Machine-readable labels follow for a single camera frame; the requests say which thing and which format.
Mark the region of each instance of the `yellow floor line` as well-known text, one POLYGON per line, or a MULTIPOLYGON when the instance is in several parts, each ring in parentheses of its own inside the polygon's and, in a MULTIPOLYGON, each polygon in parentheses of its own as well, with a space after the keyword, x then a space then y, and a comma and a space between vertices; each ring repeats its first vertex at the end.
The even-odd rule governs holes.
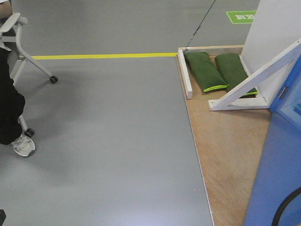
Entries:
POLYGON ((130 54, 100 54, 100 55, 57 55, 33 56, 36 60, 63 60, 63 59, 110 59, 110 58, 142 58, 142 57, 175 57, 177 53, 130 53, 130 54))

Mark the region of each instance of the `green floor sign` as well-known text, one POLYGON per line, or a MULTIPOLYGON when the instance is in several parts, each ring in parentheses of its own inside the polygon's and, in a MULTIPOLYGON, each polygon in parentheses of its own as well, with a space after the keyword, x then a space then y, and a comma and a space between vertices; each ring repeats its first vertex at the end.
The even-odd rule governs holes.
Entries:
POLYGON ((230 11, 227 15, 233 24, 251 24, 257 11, 230 11))

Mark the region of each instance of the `white chair frame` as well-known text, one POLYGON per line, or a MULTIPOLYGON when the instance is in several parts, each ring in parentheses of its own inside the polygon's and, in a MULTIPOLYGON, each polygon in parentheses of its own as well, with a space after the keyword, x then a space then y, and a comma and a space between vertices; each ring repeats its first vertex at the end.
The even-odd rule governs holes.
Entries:
MULTIPOLYGON (((22 70, 24 69, 25 64, 29 61, 37 68, 39 68, 43 73, 48 75, 50 77, 49 79, 50 82, 54 84, 58 81, 58 78, 56 76, 53 76, 49 70, 47 70, 37 60, 33 59, 22 48, 21 45, 22 26, 27 23, 28 23, 27 19, 25 17, 22 17, 20 13, 13 13, 13 15, 11 15, 0 28, 0 39, 2 39, 3 33, 8 32, 10 29, 13 28, 14 25, 16 25, 16 47, 19 53, 18 60, 21 61, 21 63, 15 64, 15 66, 11 71, 10 77, 14 80, 14 85, 15 85, 22 73, 22 70)), ((34 130, 27 127, 26 122, 22 115, 20 115, 18 121, 22 126, 22 130, 24 131, 24 134, 29 137, 32 137, 34 134, 34 130)))

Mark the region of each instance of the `metal latch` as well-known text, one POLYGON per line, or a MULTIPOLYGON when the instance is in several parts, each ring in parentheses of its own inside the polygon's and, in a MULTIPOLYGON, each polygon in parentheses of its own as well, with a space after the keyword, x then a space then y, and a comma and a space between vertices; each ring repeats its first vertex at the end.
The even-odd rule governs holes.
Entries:
POLYGON ((284 87, 283 90, 281 91, 281 93, 279 94, 278 98, 279 99, 283 98, 286 95, 286 93, 288 92, 289 89, 290 89, 289 87, 284 87))

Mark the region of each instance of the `blue cabinet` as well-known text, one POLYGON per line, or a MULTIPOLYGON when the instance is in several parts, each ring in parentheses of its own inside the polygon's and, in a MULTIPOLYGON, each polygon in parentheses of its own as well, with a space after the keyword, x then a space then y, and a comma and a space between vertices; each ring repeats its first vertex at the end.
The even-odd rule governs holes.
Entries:
MULTIPOLYGON (((273 116, 244 226, 270 226, 281 202, 301 186, 301 58, 274 100, 271 111, 273 116)), ((301 195, 287 206, 279 226, 299 223, 301 195)))

